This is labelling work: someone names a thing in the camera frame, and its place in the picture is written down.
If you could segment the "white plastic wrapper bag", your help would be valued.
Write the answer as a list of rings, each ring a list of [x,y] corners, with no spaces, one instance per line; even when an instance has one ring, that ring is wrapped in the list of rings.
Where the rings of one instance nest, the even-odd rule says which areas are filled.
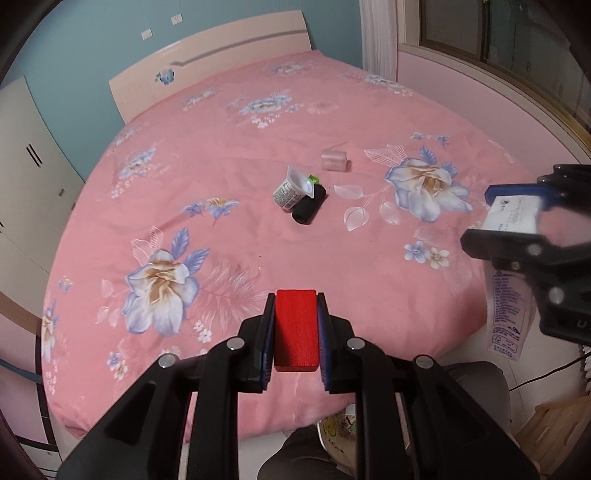
[[[542,209],[537,196],[499,196],[481,228],[501,233],[536,234]],[[487,287],[487,350],[508,360],[520,359],[525,339],[536,316],[534,296],[516,270],[498,270],[484,264]]]

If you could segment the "red block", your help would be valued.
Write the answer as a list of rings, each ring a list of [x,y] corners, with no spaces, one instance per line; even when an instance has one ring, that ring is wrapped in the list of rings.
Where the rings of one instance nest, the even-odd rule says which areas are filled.
[[[315,290],[278,290],[274,302],[274,367],[280,372],[314,372],[320,365]]]

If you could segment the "pink translucent cup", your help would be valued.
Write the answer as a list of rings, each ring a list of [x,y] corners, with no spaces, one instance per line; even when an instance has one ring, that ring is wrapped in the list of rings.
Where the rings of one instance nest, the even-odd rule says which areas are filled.
[[[321,154],[322,170],[332,172],[348,171],[349,158],[346,151],[325,149]]]

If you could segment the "white yogurt cup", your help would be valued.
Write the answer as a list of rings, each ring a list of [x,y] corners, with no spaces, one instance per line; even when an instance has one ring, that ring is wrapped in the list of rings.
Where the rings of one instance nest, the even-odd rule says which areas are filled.
[[[273,192],[273,202],[284,211],[290,211],[304,197],[315,198],[314,183],[307,175],[290,165],[283,182]]]

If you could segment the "white lined trash bin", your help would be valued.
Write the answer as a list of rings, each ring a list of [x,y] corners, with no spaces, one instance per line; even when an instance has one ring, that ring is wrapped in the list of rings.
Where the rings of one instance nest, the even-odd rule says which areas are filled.
[[[318,438],[339,470],[356,478],[356,406],[318,421]]]

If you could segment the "grey trousers leg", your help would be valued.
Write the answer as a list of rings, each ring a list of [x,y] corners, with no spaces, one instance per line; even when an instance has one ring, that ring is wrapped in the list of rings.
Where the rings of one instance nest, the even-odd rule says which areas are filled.
[[[503,371],[487,361],[444,367],[506,432],[511,427],[509,387]],[[294,430],[280,450],[263,463],[259,479],[352,479],[322,447],[318,428]]]

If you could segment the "wooden stool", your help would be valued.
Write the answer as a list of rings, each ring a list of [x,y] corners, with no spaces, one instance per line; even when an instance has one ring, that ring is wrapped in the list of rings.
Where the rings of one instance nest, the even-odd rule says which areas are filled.
[[[575,459],[576,450],[590,445],[590,397],[537,405],[516,439],[550,479],[569,456]]]

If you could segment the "black cylinder object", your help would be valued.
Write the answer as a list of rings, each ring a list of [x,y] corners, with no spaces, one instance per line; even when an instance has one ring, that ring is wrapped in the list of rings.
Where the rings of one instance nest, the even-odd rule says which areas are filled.
[[[291,217],[295,222],[301,225],[310,225],[311,221],[314,220],[318,214],[318,210],[321,209],[322,204],[325,202],[325,198],[328,196],[325,187],[321,184],[314,185],[315,196],[304,196],[297,204],[294,205],[294,209],[291,211]]]

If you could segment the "pink floral bed sheet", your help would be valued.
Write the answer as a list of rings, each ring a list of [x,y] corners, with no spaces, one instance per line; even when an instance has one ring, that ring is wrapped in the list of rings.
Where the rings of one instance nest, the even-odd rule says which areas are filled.
[[[322,170],[325,149],[348,171]],[[273,202],[287,167],[328,196]],[[454,348],[486,321],[461,235],[525,165],[460,116],[318,52],[226,71],[126,125],[61,238],[42,318],[51,412],[84,436],[160,355],[206,353],[280,289],[325,294],[386,353]]]

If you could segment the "white wardrobe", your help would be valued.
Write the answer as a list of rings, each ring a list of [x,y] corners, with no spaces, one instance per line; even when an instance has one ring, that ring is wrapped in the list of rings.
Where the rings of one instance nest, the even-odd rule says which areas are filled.
[[[1,89],[1,227],[50,271],[84,181],[39,114],[26,80]]]

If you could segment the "white curtain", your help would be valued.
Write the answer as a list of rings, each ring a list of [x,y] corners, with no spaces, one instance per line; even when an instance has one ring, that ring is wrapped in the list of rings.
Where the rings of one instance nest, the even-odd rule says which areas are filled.
[[[393,0],[361,0],[363,69],[397,79],[398,18]]]

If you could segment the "beige wooden headboard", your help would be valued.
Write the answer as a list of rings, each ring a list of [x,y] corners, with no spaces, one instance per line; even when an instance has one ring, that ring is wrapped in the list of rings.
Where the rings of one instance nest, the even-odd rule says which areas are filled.
[[[109,81],[124,123],[206,78],[266,59],[311,51],[300,10],[226,23],[176,41]]]

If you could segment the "window frame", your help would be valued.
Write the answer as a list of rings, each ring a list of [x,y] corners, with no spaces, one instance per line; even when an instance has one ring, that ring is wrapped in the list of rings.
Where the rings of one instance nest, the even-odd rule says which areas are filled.
[[[540,1],[399,1],[402,43],[491,75],[590,151],[590,74]]]

